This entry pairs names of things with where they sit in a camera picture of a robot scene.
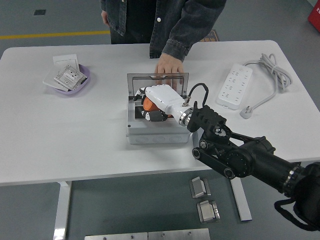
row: power strip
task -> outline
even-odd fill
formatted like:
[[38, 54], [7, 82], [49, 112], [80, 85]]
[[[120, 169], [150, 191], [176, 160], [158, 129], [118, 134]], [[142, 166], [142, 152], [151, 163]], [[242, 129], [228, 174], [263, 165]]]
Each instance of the power strip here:
[[253, 70], [250, 67], [233, 64], [216, 102], [225, 108], [237, 110], [245, 94]]

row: jacket sleeve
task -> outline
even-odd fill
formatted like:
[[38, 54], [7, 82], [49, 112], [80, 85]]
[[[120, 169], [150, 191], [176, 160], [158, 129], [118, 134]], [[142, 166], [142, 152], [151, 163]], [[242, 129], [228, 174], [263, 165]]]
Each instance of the jacket sleeve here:
[[103, 11], [106, 11], [106, 0], [100, 0], [100, 8]]
[[226, 0], [187, 0], [162, 52], [181, 60], [213, 28]]

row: dark jacket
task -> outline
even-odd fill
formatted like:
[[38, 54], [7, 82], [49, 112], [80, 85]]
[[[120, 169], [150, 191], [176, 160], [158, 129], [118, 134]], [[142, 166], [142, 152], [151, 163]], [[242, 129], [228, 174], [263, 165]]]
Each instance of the dark jacket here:
[[[157, 0], [150, 58], [166, 53], [183, 62], [193, 44], [213, 28], [226, 0]], [[110, 27], [126, 32], [127, 0], [100, 0]]]

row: white cable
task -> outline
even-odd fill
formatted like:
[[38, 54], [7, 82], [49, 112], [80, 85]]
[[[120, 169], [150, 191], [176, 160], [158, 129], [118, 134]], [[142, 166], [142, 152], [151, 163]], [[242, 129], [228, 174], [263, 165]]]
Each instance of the white cable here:
[[269, 56], [262, 53], [262, 57], [260, 58], [260, 60], [247, 61], [243, 65], [247, 66], [250, 64], [258, 64], [258, 65], [264, 66], [268, 70], [268, 72], [273, 76], [273, 79], [274, 79], [274, 92], [272, 95], [270, 95], [266, 99], [260, 101], [259, 103], [257, 103], [253, 107], [248, 106], [248, 107], [244, 108], [240, 112], [240, 115], [244, 119], [250, 118], [254, 109], [256, 109], [257, 107], [261, 106], [262, 104], [264, 104], [264, 103], [268, 102], [270, 99], [272, 99], [278, 92], [278, 86], [284, 91], [293, 82], [290, 74], [287, 71], [285, 71], [284, 69], [282, 69], [281, 67], [277, 66], [276, 56], [273, 53], [270, 54]]

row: metal block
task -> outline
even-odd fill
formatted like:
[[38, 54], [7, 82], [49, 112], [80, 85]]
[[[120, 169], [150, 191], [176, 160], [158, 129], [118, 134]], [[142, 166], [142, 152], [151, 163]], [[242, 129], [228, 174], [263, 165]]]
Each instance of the metal block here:
[[208, 200], [198, 203], [197, 205], [201, 223], [211, 223], [220, 220], [217, 204], [215, 201]]
[[147, 232], [86, 236], [84, 240], [148, 240]]
[[72, 182], [62, 181], [62, 182], [59, 182], [59, 184], [60, 184], [60, 192], [59, 192], [58, 206], [56, 208], [53, 240], [66, 239]]
[[198, 176], [190, 180], [189, 184], [191, 194], [194, 199], [211, 196], [208, 180], [206, 178], [200, 179], [200, 177]]
[[209, 229], [149, 232], [148, 240], [210, 240]]
[[241, 179], [238, 177], [232, 179], [231, 185], [241, 221], [252, 220], [252, 216], [250, 213], [245, 191], [241, 183]]

